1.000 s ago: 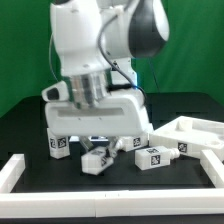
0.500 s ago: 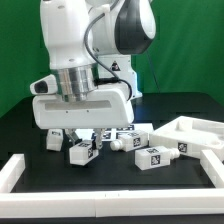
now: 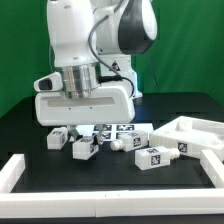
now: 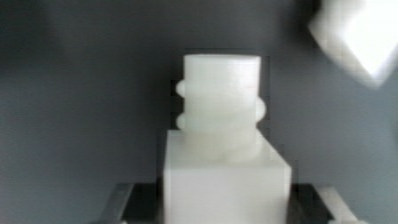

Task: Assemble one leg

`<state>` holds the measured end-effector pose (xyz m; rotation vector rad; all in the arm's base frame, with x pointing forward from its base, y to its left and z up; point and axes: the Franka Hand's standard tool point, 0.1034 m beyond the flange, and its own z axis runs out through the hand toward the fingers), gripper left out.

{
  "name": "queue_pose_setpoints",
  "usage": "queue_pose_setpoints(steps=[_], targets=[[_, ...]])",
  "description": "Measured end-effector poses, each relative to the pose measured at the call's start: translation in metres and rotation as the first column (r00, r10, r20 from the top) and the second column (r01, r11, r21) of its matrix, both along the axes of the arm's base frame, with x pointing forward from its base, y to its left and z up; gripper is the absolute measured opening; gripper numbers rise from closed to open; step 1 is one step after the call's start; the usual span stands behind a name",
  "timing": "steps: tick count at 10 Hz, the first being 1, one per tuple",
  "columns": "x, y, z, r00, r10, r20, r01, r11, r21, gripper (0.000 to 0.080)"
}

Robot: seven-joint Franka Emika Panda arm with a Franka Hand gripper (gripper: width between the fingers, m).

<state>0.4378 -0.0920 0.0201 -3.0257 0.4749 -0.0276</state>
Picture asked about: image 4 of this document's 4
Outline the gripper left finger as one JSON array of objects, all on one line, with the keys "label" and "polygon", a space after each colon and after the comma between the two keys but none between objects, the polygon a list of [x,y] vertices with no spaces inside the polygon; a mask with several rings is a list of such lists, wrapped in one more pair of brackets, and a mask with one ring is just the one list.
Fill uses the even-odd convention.
[{"label": "gripper left finger", "polygon": [[117,184],[94,224],[156,224],[156,216],[156,184]]}]

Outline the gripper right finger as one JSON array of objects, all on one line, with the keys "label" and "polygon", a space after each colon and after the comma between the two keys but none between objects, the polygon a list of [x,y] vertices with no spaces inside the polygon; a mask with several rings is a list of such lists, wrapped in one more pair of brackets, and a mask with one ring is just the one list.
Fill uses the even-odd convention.
[{"label": "gripper right finger", "polygon": [[344,224],[355,215],[330,186],[309,183],[291,185],[289,224]]}]

